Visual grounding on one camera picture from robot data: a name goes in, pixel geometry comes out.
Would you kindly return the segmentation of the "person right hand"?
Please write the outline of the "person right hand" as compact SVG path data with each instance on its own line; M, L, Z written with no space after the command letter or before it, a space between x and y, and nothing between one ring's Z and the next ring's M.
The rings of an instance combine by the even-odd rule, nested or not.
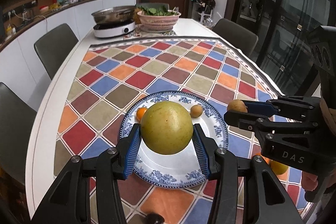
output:
M313 191L318 186L318 176L302 172L301 186L305 191Z

